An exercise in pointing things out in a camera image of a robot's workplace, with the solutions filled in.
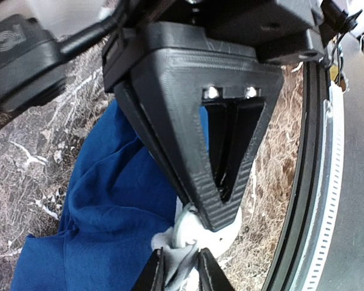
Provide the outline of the blue printed t-shirt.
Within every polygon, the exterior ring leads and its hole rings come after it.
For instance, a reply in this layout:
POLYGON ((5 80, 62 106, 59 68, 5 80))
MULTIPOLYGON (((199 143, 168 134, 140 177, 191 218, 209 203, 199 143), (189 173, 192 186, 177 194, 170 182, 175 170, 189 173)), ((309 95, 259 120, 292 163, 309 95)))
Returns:
POLYGON ((181 206, 117 102, 85 140, 58 233, 28 236, 12 290, 131 290, 152 252, 165 257, 166 290, 180 290, 197 248, 170 246, 181 206))

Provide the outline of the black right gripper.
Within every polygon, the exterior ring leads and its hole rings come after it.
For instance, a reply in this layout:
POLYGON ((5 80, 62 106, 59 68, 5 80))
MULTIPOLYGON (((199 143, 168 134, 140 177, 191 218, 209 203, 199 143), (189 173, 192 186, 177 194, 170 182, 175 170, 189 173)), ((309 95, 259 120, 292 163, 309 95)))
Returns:
POLYGON ((103 50, 104 88, 199 93, 280 81, 279 67, 325 55, 315 1, 120 1, 103 50))

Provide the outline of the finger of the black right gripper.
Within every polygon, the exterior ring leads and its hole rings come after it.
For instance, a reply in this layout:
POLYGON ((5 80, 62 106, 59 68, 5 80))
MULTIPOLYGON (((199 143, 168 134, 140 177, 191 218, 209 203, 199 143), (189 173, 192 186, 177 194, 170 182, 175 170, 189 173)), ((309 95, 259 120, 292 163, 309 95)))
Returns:
POLYGON ((154 140, 183 200, 219 231, 234 222, 283 72, 191 25, 149 24, 135 47, 130 77, 154 140))
POLYGON ((185 190, 177 178, 162 146, 160 145, 149 120, 141 108, 139 99, 131 82, 120 82, 114 87, 113 92, 121 110, 124 112, 131 126, 136 131, 143 144, 148 148, 151 155, 171 183, 172 187, 175 189, 179 199, 185 206, 190 202, 190 199, 186 195, 185 190))

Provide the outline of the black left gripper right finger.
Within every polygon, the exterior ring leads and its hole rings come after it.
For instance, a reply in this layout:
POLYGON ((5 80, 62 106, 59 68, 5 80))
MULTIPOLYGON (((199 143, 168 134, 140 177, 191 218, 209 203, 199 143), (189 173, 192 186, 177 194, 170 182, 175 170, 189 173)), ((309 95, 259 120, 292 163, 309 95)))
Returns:
POLYGON ((235 290, 208 248, 198 254, 198 274, 200 291, 235 290))

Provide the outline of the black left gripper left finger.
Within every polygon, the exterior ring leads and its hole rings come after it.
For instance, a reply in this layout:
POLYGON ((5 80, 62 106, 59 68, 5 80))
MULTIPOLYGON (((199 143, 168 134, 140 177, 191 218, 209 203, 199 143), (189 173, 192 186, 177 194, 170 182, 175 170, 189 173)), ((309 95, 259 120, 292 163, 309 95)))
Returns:
POLYGON ((163 291, 164 290, 164 251, 155 249, 132 291, 163 291))

